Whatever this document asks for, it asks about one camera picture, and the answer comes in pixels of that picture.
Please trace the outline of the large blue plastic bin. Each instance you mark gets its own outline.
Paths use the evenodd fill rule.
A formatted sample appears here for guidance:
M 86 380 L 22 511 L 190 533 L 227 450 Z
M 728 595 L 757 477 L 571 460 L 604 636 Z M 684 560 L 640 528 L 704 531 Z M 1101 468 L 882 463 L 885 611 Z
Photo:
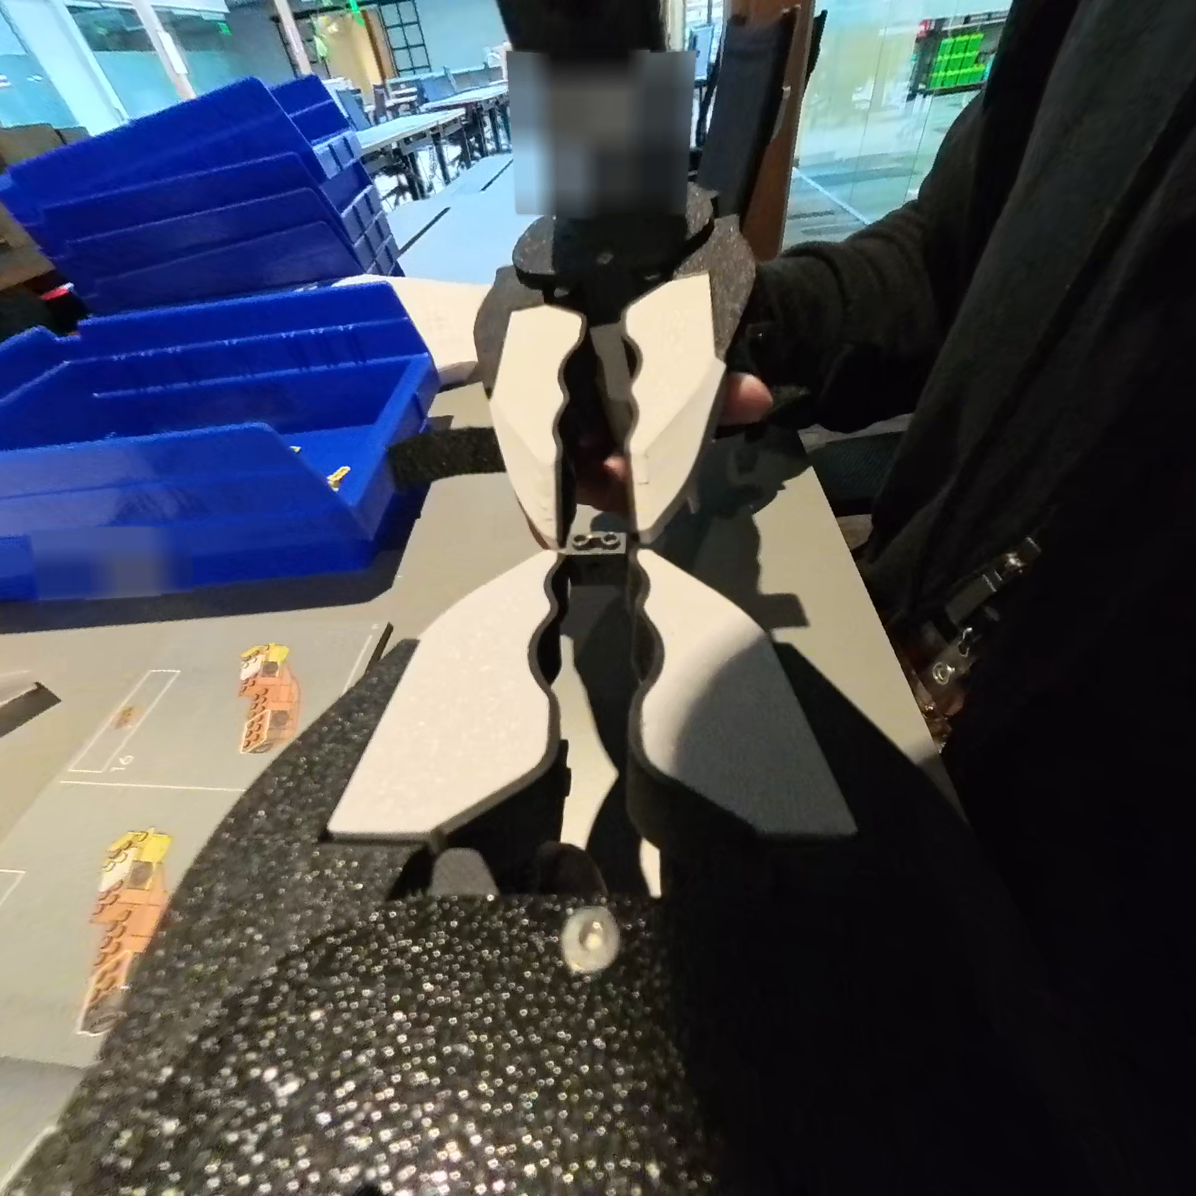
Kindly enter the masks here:
M 389 453 L 438 390 L 386 279 L 9 339 L 3 602 L 361 572 L 411 494 Z

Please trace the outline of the person's right forearm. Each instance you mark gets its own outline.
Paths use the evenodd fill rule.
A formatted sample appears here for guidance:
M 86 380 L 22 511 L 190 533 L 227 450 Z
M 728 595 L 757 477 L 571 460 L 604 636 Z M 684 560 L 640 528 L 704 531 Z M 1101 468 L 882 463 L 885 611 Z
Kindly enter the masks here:
M 734 372 L 798 427 L 912 414 L 976 271 L 973 144 L 947 140 L 916 199 L 839 244 L 758 268 Z

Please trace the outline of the person's right hand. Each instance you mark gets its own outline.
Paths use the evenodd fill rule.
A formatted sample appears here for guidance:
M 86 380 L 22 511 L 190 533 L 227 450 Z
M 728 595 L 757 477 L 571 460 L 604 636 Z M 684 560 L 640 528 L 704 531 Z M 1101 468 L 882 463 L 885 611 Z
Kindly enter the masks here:
M 755 376 L 730 373 L 722 394 L 724 429 L 759 423 L 774 407 L 768 386 Z M 621 446 L 607 431 L 579 436 L 573 449 L 573 478 L 577 504 L 618 515 L 630 513 L 630 464 Z

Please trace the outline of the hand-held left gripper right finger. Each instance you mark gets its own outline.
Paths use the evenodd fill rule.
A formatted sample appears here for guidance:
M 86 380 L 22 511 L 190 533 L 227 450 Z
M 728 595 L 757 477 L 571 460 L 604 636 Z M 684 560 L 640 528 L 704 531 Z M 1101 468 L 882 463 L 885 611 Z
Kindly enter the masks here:
M 634 554 L 637 763 L 663 786 L 637 797 L 653 843 L 700 820 L 765 840 L 846 840 L 858 822 L 777 646 L 739 605 L 657 551 Z

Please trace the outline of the grey instruction booklet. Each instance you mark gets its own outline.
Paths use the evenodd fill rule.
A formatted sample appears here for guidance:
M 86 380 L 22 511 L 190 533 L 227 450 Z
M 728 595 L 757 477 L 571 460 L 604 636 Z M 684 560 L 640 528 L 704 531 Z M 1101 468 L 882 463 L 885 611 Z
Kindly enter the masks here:
M 275 614 L 3 638 L 3 683 L 57 699 L 3 738 L 3 1056 L 96 1058 L 218 823 L 391 632 Z

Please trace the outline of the person's belt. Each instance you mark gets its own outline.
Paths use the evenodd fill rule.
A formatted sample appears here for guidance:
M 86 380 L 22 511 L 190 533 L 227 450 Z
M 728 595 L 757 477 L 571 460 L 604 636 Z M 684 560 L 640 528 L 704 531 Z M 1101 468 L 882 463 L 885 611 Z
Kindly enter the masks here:
M 1003 618 L 1010 589 L 1041 552 L 1034 534 L 1023 537 L 967 578 L 943 608 L 892 635 L 910 692 L 939 750 L 963 711 L 970 675 Z

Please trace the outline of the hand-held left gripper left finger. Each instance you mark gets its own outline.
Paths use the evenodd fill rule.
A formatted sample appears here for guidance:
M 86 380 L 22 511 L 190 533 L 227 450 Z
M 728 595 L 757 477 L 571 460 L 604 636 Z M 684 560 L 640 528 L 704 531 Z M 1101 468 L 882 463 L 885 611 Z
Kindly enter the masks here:
M 560 846 L 570 748 L 562 666 L 564 555 L 539 551 L 419 638 L 325 829 L 335 844 L 480 856 L 534 891 Z

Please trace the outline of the stack of blue plastic bins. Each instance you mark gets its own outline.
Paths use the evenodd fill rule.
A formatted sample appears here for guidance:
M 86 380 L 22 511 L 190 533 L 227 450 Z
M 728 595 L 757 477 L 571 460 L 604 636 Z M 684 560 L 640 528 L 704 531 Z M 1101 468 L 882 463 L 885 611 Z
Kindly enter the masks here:
M 3 174 L 95 315 L 402 276 L 356 128 L 315 77 L 227 84 Z

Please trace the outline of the row of background tables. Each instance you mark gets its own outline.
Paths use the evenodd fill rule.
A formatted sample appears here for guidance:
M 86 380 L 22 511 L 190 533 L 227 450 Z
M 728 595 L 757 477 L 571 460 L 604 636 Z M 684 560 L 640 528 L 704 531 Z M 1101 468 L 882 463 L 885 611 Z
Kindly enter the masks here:
M 361 161 L 385 208 L 429 199 L 482 159 L 512 152 L 506 78 L 458 88 L 356 132 Z

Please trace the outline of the green lit display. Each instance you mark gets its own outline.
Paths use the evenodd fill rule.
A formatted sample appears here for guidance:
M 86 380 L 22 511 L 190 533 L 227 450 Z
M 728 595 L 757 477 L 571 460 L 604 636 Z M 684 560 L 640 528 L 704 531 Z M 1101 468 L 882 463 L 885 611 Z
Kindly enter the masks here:
M 910 58 L 907 100 L 974 93 L 987 81 L 1009 10 L 923 20 Z

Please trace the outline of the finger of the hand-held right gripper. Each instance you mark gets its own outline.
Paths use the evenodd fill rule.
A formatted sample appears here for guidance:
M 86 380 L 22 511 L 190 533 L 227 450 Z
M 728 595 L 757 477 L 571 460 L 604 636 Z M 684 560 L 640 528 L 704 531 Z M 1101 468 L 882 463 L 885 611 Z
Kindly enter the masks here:
M 638 356 L 623 441 L 630 515 L 637 538 L 651 544 L 688 500 L 722 402 L 711 279 L 677 278 L 644 293 L 624 312 L 623 335 Z
M 509 320 L 490 417 L 519 505 L 547 548 L 566 537 L 563 444 L 564 367 L 587 330 L 569 309 L 523 309 Z

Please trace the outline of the dark desk divider panel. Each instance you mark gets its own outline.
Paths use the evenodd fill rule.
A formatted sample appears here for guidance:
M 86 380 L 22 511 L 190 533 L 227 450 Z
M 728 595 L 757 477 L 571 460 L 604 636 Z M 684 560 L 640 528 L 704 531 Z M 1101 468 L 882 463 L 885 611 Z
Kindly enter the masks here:
M 804 95 L 826 13 L 815 1 L 731 3 L 698 108 L 693 181 L 738 218 L 754 256 L 784 245 Z

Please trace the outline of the person's black jacket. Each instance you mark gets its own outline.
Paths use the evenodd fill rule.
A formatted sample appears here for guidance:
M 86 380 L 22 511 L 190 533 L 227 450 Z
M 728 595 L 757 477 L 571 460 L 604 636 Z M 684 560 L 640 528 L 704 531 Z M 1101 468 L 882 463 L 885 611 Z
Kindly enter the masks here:
M 947 767 L 1144 1193 L 1194 1193 L 1194 3 L 1014 3 L 917 199 L 943 337 L 875 517 L 909 619 L 1026 537 Z

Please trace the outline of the grey desk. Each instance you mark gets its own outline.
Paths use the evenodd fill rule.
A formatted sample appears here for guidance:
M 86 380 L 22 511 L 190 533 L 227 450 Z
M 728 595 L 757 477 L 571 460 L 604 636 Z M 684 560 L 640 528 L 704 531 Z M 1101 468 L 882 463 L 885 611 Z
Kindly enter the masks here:
M 843 531 L 794 434 L 757 446 L 724 440 L 705 460 L 700 513 L 657 548 L 796 648 L 880 733 L 950 783 L 912 698 Z M 509 483 L 496 473 L 433 483 L 411 531 L 366 572 L 280 578 L 151 599 L 5 605 L 3 638 L 275 614 L 378 615 L 382 646 L 419 638 L 459 599 L 539 547 Z M 83 1068 L 3 1056 L 3 1169 L 55 1123 Z

